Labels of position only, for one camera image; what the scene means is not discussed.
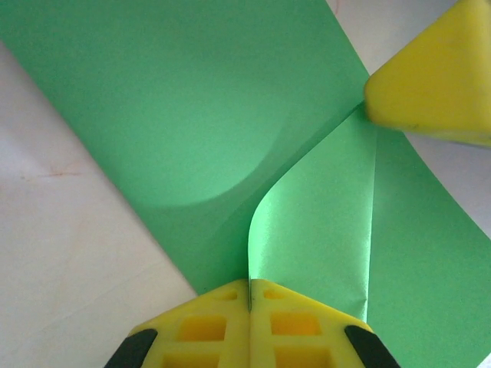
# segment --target green paper sheet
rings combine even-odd
[[[403,135],[375,159],[323,0],[5,0],[0,37],[198,292],[250,269],[405,367],[489,352],[491,242]]]

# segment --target black rubber pad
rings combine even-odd
[[[344,332],[366,368],[400,368],[375,333],[359,326],[347,326]]]
[[[156,330],[143,330],[127,337],[104,368],[141,368],[156,337]]]

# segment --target square cutout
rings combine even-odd
[[[186,318],[177,334],[177,341],[221,341],[225,339],[227,319],[223,316],[192,316]]]
[[[162,368],[218,368],[218,354],[168,354]]]
[[[327,348],[276,347],[276,368],[336,368]]]
[[[273,335],[290,336],[322,334],[317,317],[306,312],[273,312],[271,332]]]

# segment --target white table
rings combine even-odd
[[[454,0],[328,3],[374,72]],[[410,139],[491,236],[491,149]],[[1,45],[0,280],[4,368],[102,367],[131,327],[195,296]]]

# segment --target yellow foam block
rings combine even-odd
[[[364,93],[376,124],[491,145],[491,2],[459,0],[373,74]]]
[[[135,327],[106,368],[397,368],[370,327],[265,280],[235,281]]]

